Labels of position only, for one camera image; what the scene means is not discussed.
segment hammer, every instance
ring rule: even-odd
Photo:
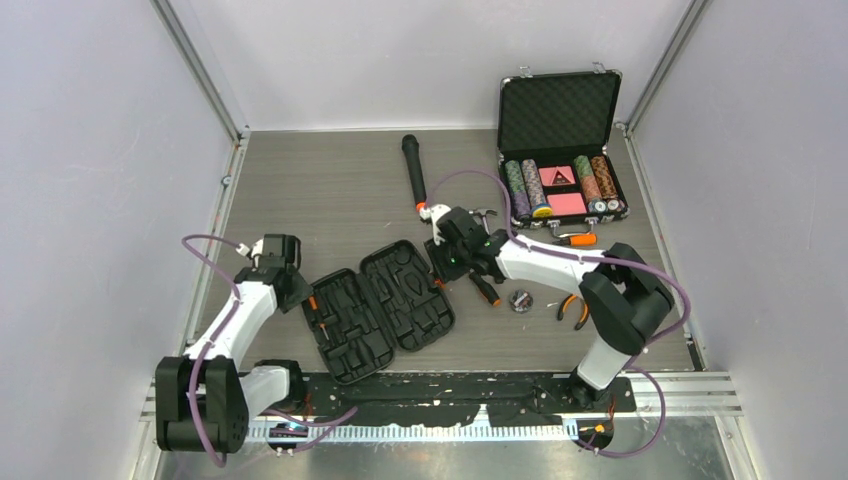
[[[475,217],[479,217],[480,223],[482,223],[483,228],[486,229],[486,233],[491,233],[491,232],[489,232],[489,221],[486,220],[486,216],[488,216],[488,215],[497,216],[498,212],[496,212],[492,209],[489,209],[489,208],[478,208],[476,210],[469,210],[468,213],[470,213],[471,215],[473,215]]]

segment wall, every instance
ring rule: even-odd
[[[126,478],[231,147],[146,0],[0,16],[0,477]]]
[[[254,130],[490,127],[501,78],[624,73],[626,119],[688,2],[189,1]]]
[[[713,2],[636,137],[765,478],[844,478],[848,4]]]

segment toolbox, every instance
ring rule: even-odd
[[[333,379],[348,385],[389,366],[395,347],[414,352],[450,331],[454,313],[408,240],[365,257],[360,273],[342,269],[312,284],[306,322]]]
[[[497,146],[498,170],[504,184],[509,185],[505,164],[511,160],[521,164],[532,159],[540,172],[552,170],[546,167],[562,167],[573,176],[578,156],[585,155],[589,159],[601,156],[620,203],[615,204],[615,211],[593,212],[586,208],[585,212],[568,215],[548,211],[536,212],[529,218],[527,215],[518,218],[513,208],[512,223],[518,228],[553,227],[626,218],[630,214],[629,204],[607,156],[621,73],[607,71],[600,65],[595,72],[531,75],[524,67],[522,73],[501,81]],[[543,186],[545,198],[574,201],[582,197],[583,203],[588,203],[580,179],[565,183]]]

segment wood grain surface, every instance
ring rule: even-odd
[[[297,235],[303,241],[302,273],[310,282],[341,268],[357,270],[363,257],[400,239],[411,240],[426,256],[423,242],[431,230],[418,220],[414,209],[400,151],[406,133],[414,133],[421,144],[428,187],[460,169],[496,172],[494,130],[254,133],[236,186],[226,237],[252,243],[265,233]],[[610,139],[609,155],[632,214],[621,222],[598,226],[598,247],[628,243],[646,262],[662,267],[630,158],[617,131]],[[503,214],[499,189],[483,176],[464,175],[446,183],[435,195],[430,190],[428,194],[431,201],[435,198],[469,209],[489,207]],[[503,216],[490,222],[502,225]],[[582,229],[571,227],[572,231]],[[546,229],[531,231],[529,236],[550,239]],[[245,260],[225,248],[219,262],[236,273]],[[496,288],[504,298],[525,288],[534,296],[535,305],[524,315],[505,305],[492,308],[470,280],[452,282],[447,294],[457,317],[453,330],[419,352],[399,351],[389,370],[570,371],[579,363],[596,332],[591,320],[583,330],[573,330],[580,310],[574,305],[564,321],[556,321],[556,306],[565,292],[518,281]],[[226,285],[216,278],[202,329],[214,319],[227,296]],[[677,318],[676,313],[669,317],[666,325]],[[265,323],[242,369],[270,358],[297,360],[305,371],[326,370],[299,309],[286,315],[276,313]],[[682,332],[657,342],[638,364],[651,370],[691,370]]]

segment pliers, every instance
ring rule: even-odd
[[[557,310],[557,321],[562,321],[563,317],[565,317],[565,310],[568,308],[568,305],[577,298],[577,295],[571,294],[559,304],[559,309]],[[583,303],[583,313],[580,315],[580,320],[577,320],[577,323],[574,325],[575,330],[580,330],[583,328],[583,325],[586,325],[586,320],[589,319],[589,307],[586,303]]]

